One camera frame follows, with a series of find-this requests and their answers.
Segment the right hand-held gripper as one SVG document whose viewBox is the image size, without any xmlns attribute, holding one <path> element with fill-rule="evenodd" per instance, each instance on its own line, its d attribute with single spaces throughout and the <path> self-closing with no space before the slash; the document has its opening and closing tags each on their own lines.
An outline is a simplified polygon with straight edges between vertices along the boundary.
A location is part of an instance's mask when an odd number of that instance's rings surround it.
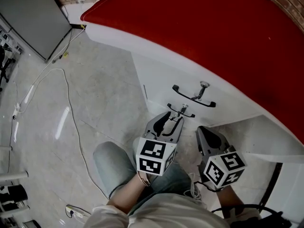
<svg viewBox="0 0 304 228">
<path fill-rule="evenodd" d="M 199 151 L 205 155 L 199 165 L 200 182 L 210 182 L 215 189 L 222 189 L 239 180 L 247 163 L 238 151 L 210 155 L 212 152 L 225 151 L 230 145 L 220 132 L 205 126 L 196 130 Z"/>
</svg>

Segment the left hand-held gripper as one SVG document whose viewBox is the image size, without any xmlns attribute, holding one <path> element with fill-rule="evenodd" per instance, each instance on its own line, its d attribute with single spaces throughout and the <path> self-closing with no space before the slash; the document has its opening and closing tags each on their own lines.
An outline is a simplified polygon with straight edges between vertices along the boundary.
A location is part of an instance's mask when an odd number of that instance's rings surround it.
<svg viewBox="0 0 304 228">
<path fill-rule="evenodd" d="M 162 176 L 172 164 L 184 125 L 184 118 L 181 117 L 177 120 L 170 133 L 161 135 L 170 115 L 171 111 L 166 111 L 147 123 L 144 137 L 148 138 L 140 137 L 137 145 L 136 167 L 138 171 Z"/>
</svg>

